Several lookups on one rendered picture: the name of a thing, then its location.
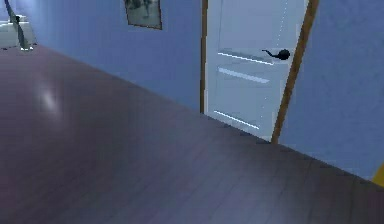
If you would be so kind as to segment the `white room door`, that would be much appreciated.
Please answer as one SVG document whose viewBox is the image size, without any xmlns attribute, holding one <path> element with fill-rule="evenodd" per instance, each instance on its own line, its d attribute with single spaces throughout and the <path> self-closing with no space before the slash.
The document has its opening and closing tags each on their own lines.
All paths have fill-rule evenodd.
<svg viewBox="0 0 384 224">
<path fill-rule="evenodd" d="M 269 141 L 315 0 L 207 0 L 204 113 Z M 269 56 L 287 49 L 288 60 Z"/>
</svg>

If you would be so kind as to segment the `yellow furniture corner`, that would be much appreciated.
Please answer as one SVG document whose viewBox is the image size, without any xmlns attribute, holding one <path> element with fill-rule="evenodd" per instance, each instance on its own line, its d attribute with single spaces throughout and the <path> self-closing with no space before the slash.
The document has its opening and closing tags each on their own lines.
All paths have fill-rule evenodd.
<svg viewBox="0 0 384 224">
<path fill-rule="evenodd" d="M 374 177 L 372 178 L 372 182 L 384 188 L 384 162 L 376 171 Z"/>
</svg>

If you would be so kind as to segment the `framed grey wall picture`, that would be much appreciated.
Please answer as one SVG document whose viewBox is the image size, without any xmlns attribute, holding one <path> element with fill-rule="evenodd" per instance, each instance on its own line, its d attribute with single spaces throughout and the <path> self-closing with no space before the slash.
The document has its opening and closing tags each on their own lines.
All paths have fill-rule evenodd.
<svg viewBox="0 0 384 224">
<path fill-rule="evenodd" d="M 129 25 L 161 30 L 160 0 L 124 0 Z"/>
</svg>

